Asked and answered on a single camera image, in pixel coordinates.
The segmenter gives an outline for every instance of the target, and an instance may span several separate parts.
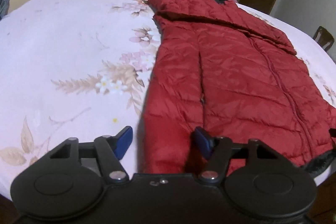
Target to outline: chair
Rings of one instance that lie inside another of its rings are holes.
[[[325,51],[329,50],[333,45],[335,39],[325,28],[320,26],[313,39],[319,44]]]

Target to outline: jacket zipper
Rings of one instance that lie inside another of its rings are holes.
[[[283,91],[283,93],[285,94],[285,96],[287,97],[291,107],[292,107],[292,111],[294,116],[296,117],[298,123],[300,124],[300,126],[302,127],[304,133],[305,133],[305,137],[306,140],[308,142],[308,147],[310,150],[310,155],[312,157],[312,159],[315,157],[315,152],[314,149],[312,148],[312,143],[313,140],[311,138],[311,134],[309,132],[309,129],[307,127],[307,125],[305,124],[305,122],[303,121],[303,119],[300,117],[301,115],[298,113],[297,111],[297,105],[295,103],[295,100],[293,99],[293,97],[290,95],[290,93],[288,92],[288,90],[284,87],[279,75],[276,73],[275,69],[273,68],[273,65],[270,61],[270,59],[268,58],[268,56],[266,54],[264,54],[262,51],[259,50],[259,48],[257,47],[257,45],[254,43],[253,39],[250,37],[250,41],[251,41],[251,45],[265,58],[268,68],[271,71],[272,75],[274,76],[278,86],[281,88],[281,90]],[[308,161],[308,159],[306,159],[305,154],[302,154],[303,158],[305,161]]]

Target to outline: white bed sheet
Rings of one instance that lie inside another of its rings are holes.
[[[294,27],[239,6],[287,34],[335,106],[329,56]],[[122,164],[137,171],[139,117],[160,45],[153,14],[145,0],[31,0],[0,22],[1,195],[10,199],[15,176],[66,138],[91,142],[126,125],[134,140]]]

